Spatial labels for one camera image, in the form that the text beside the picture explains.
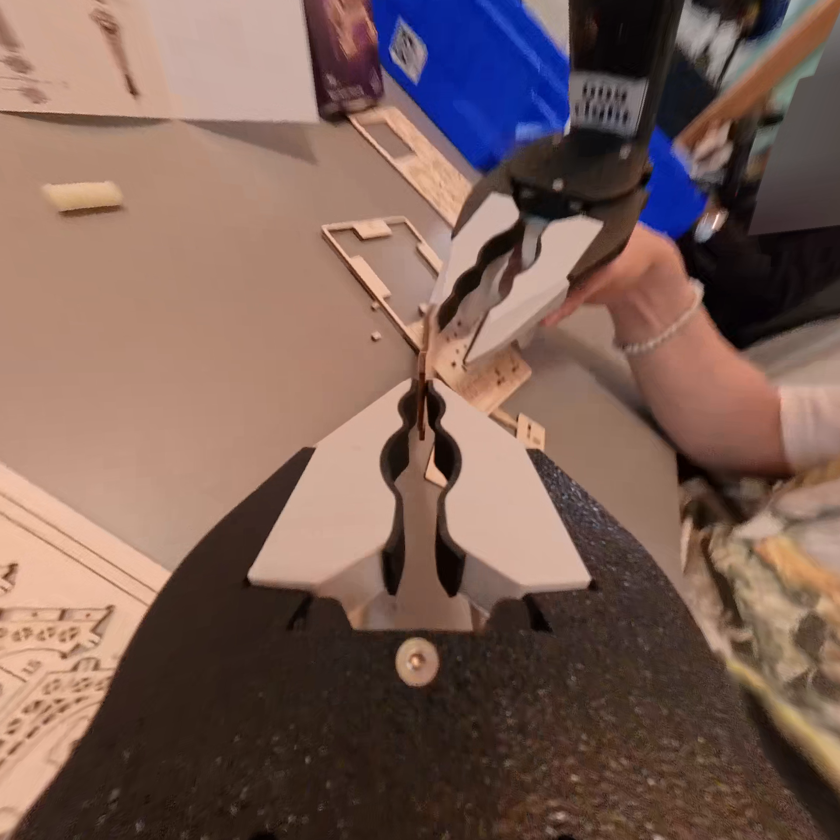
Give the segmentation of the blue plastic bin white tag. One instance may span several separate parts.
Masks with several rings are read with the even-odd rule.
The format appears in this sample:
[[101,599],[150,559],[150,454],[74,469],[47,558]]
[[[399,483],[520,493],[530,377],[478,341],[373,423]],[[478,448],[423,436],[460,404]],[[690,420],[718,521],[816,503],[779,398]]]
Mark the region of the blue plastic bin white tag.
[[519,1],[373,1],[381,65],[475,169],[562,132],[569,62]]

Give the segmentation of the cream wax stick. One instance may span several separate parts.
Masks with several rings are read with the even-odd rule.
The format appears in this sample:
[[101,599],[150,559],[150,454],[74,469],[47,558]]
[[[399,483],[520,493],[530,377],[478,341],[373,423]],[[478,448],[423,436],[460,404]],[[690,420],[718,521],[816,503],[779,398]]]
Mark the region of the cream wax stick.
[[59,214],[111,210],[123,206],[123,193],[111,181],[50,183],[43,185],[41,192]]

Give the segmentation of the purple puzzle box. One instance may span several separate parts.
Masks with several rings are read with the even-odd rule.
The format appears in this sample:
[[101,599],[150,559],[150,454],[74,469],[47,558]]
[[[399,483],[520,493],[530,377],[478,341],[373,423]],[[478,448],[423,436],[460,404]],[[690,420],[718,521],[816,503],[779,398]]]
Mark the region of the purple puzzle box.
[[384,84],[370,1],[305,1],[319,115],[336,120],[375,107]]

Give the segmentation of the person's right forearm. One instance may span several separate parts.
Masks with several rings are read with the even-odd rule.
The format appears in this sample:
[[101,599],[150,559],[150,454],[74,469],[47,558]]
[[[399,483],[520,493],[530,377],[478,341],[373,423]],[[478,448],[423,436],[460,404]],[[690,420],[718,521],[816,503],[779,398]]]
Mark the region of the person's right forearm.
[[619,346],[637,389],[671,443],[699,466],[788,475],[780,393],[723,338],[694,286],[696,310],[647,345]]

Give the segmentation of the wooden railing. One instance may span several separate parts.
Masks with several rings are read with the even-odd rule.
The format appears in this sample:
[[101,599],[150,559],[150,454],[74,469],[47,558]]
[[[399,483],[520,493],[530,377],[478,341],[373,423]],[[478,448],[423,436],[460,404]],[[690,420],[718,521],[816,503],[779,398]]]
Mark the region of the wooden railing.
[[689,123],[675,144],[685,152],[692,151],[710,130],[738,121],[764,105],[773,89],[824,47],[838,12],[838,1],[821,1],[810,7],[760,60]]

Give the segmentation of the cross-shaped wooden piece diamond print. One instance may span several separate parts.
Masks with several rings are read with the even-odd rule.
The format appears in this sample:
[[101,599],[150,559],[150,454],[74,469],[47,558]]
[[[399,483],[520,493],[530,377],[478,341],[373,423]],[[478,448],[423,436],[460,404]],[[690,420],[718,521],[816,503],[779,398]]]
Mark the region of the cross-shaped wooden piece diamond print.
[[423,442],[427,400],[427,354],[433,338],[434,308],[431,304],[423,304],[421,314],[422,318],[416,331],[416,430],[419,441]]

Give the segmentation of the person's right hand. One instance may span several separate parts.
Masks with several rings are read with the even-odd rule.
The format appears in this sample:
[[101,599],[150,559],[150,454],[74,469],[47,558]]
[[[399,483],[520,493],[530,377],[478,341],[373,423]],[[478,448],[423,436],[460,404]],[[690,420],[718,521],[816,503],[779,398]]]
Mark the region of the person's right hand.
[[623,252],[572,287],[541,324],[557,326],[583,306],[603,307],[621,347],[647,345],[664,335],[699,305],[674,243],[637,225]]

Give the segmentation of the wooden four-square frame piece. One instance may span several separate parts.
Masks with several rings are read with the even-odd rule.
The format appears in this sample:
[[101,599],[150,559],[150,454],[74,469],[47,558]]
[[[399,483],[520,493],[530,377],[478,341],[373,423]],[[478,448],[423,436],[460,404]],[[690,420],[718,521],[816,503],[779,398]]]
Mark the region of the wooden four-square frame piece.
[[[510,415],[500,408],[496,408],[489,414],[490,419],[501,427],[504,427],[527,449],[543,451],[545,448],[545,429],[534,421],[530,416],[518,414]],[[424,472],[425,480],[436,487],[445,488],[446,476],[436,467],[435,449],[432,448]]]

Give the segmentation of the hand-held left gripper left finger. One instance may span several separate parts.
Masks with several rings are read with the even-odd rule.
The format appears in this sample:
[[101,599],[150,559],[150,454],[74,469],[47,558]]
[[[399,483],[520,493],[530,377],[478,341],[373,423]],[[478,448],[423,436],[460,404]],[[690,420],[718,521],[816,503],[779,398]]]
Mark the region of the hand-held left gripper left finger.
[[320,440],[248,583],[341,604],[354,629],[393,603],[405,564],[403,498],[417,383],[406,380]]

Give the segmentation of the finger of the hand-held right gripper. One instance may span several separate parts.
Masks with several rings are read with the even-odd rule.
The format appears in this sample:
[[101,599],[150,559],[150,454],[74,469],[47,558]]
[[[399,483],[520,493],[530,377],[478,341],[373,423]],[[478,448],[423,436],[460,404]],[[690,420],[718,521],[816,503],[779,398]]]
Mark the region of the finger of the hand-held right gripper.
[[528,336],[556,309],[569,289],[569,275],[595,241],[603,221],[577,215],[547,224],[529,266],[513,277],[507,295],[489,308],[465,353],[465,365],[477,365]]
[[450,323],[488,269],[508,257],[522,239],[522,217],[513,197],[492,192],[453,236],[430,298],[438,323]]

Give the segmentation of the large wooden sheet lattice parts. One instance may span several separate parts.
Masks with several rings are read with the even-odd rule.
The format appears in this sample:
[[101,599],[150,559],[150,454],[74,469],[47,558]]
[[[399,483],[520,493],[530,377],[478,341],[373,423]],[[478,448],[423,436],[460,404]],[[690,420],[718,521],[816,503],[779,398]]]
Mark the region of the large wooden sheet lattice parts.
[[68,761],[171,573],[1,466],[1,836]]

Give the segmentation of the wooden puzzle sheet rectangular hole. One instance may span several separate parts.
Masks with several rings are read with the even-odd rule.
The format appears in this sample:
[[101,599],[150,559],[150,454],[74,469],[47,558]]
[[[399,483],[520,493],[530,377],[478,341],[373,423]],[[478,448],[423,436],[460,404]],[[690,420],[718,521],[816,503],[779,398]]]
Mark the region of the wooden puzzle sheet rectangular hole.
[[[398,108],[373,108],[351,115],[349,122],[450,228],[456,226],[471,183]],[[406,152],[388,151],[373,127],[387,129]]]

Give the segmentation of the white tower instruction sheet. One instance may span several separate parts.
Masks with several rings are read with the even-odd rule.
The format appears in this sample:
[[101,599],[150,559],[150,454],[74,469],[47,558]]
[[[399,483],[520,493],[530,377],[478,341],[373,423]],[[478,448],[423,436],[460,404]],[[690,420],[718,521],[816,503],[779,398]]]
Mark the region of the white tower instruction sheet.
[[2,1],[1,110],[316,123],[299,1]]

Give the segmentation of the grey desk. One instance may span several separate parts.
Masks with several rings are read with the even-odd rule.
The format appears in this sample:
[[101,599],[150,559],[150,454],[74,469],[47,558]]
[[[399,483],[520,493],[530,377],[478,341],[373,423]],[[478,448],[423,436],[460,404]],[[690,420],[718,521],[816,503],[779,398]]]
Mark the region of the grey desk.
[[[41,192],[105,181],[122,207]],[[448,226],[344,123],[2,115],[2,462],[173,570],[413,372],[321,233],[386,216],[445,257]]]

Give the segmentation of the wooden puzzle sheet square cutout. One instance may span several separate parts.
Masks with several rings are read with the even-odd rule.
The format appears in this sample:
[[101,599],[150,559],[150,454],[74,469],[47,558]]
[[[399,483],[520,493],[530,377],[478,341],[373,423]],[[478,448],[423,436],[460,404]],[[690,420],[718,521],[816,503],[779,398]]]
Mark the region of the wooden puzzle sheet square cutout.
[[[321,233],[371,300],[381,304],[380,310],[393,328],[417,353],[417,328],[422,318],[421,307],[426,303],[419,304],[415,321],[405,322],[393,309],[390,303],[391,292],[371,265],[362,255],[350,255],[338,240],[339,234],[352,234],[360,242],[389,238],[398,226],[405,227],[413,236],[415,255],[431,270],[433,278],[437,278],[444,267],[444,261],[407,217],[375,217],[325,224],[321,226]],[[467,334],[458,331],[456,326],[453,326],[452,332],[445,332],[437,344],[434,370],[440,380],[469,404],[490,414],[528,381],[532,370],[514,345],[497,352],[489,361],[468,368],[464,364],[467,343]]]

